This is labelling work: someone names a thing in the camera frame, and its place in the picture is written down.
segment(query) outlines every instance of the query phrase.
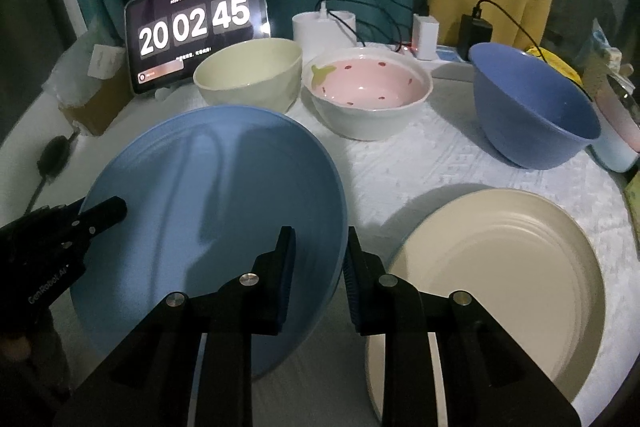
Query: table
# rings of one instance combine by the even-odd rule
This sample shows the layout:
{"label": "table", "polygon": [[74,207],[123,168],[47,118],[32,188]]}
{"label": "table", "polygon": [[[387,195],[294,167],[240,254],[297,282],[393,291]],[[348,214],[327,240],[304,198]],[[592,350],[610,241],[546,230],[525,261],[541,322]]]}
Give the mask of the table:
{"label": "table", "polygon": [[[591,374],[574,400],[588,425],[609,402],[640,352],[640,262],[617,178],[587,152],[548,171],[505,162],[487,142],[475,116],[472,84],[434,81],[420,118],[397,136],[357,142],[336,136],[315,116],[303,93],[288,116],[314,133],[332,156],[346,193],[350,225],[362,247],[388,263],[402,240],[429,213],[485,187],[513,187],[548,198],[585,231],[606,288],[605,332]],[[0,154],[0,224],[15,219],[37,183],[34,162],[47,139],[70,133],[55,102],[43,95],[24,115]],[[174,114],[205,105],[194,86],[164,102],[133,100],[102,137],[80,137],[68,167],[38,204],[83,197],[106,163],[144,130]],[[52,306],[56,328],[77,385],[99,359],[89,346],[68,292]],[[309,338],[278,368],[254,384],[254,424],[375,426],[364,373],[365,341],[353,329],[344,284]]]}

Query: yellow package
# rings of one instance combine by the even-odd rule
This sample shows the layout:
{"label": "yellow package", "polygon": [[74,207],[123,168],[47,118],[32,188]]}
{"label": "yellow package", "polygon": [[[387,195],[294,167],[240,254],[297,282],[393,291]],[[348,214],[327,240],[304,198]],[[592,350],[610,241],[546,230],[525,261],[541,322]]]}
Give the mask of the yellow package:
{"label": "yellow package", "polygon": [[[552,53],[542,47],[540,48],[540,50],[542,51],[543,55],[545,55],[546,61],[549,66],[554,68],[558,73],[563,74],[568,79],[574,81],[574,83],[578,84],[578,86],[583,87],[582,79],[580,78],[580,75],[577,73],[577,71],[574,70],[574,68],[572,68],[564,60],[562,60],[562,58],[558,57],[555,53]],[[540,53],[535,47],[529,48],[527,50],[527,53],[542,60],[542,58],[540,57]]]}

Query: cardboard box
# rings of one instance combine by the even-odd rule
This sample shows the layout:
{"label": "cardboard box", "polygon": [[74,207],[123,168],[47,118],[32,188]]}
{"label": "cardboard box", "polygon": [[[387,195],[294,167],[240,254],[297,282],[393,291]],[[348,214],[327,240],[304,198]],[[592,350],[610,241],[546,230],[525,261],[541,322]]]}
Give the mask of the cardboard box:
{"label": "cardboard box", "polygon": [[118,113],[133,98],[129,68],[126,63],[81,107],[60,107],[71,125],[79,126],[82,133],[100,136]]}

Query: blue plate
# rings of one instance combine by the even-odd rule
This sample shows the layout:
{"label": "blue plate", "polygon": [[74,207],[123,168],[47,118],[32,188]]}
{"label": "blue plate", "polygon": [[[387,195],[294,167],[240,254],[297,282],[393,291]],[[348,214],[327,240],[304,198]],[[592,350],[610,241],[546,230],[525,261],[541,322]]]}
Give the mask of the blue plate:
{"label": "blue plate", "polygon": [[88,250],[71,288],[84,329],[104,355],[167,293],[211,293],[296,230],[297,255],[283,332],[255,335],[261,375],[308,335],[334,293],[347,210],[334,163],[286,116],[218,106],[165,121],[112,160],[84,200],[120,196],[126,219]]}

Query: blue bowl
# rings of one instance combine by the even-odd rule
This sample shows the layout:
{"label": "blue bowl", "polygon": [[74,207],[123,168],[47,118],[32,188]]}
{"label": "blue bowl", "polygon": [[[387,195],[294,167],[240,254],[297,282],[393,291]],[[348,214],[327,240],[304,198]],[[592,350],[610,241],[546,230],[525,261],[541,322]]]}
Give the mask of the blue bowl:
{"label": "blue bowl", "polygon": [[482,130],[515,164],[557,167],[600,136],[588,97],[542,60],[494,42],[472,46],[469,59]]}
{"label": "blue bowl", "polygon": [[71,297],[94,346],[108,354],[172,291],[217,291],[296,230],[289,310],[277,337],[255,335],[254,375],[309,334],[332,297],[347,242],[334,163],[299,123],[257,107],[220,105],[167,120],[111,161],[84,200],[127,202],[96,237]]}

